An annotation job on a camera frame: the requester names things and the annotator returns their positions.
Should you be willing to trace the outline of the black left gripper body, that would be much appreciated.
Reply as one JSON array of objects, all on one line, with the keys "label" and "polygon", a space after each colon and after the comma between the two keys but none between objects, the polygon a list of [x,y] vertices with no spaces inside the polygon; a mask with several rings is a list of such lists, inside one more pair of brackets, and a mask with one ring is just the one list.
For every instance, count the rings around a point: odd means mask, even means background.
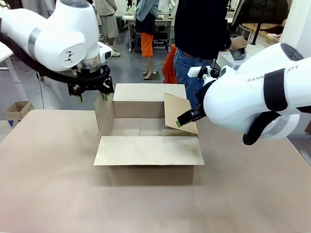
[{"label": "black left gripper body", "polygon": [[105,95],[113,94],[112,78],[108,73],[103,73],[90,79],[82,79],[68,84],[70,96],[81,96],[85,91],[99,91]]}]

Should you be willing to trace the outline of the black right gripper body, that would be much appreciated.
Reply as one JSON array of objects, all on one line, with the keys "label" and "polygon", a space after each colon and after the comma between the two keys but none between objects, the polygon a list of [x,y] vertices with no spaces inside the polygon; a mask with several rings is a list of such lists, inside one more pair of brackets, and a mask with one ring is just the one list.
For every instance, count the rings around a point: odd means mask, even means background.
[{"label": "black right gripper body", "polygon": [[204,97],[207,92],[207,88],[203,86],[196,94],[196,98],[198,100],[199,105],[191,110],[192,112],[192,121],[200,120],[201,118],[204,118],[206,116],[206,113],[204,111]]}]

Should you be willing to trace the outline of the person's left hand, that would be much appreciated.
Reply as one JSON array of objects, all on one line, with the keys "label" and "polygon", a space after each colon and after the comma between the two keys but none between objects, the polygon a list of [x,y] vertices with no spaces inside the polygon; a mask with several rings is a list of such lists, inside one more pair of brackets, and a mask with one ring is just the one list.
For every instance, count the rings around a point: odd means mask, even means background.
[{"label": "person's left hand", "polygon": [[247,41],[243,36],[238,37],[231,37],[231,48],[238,50],[238,49],[245,49],[247,47]]}]

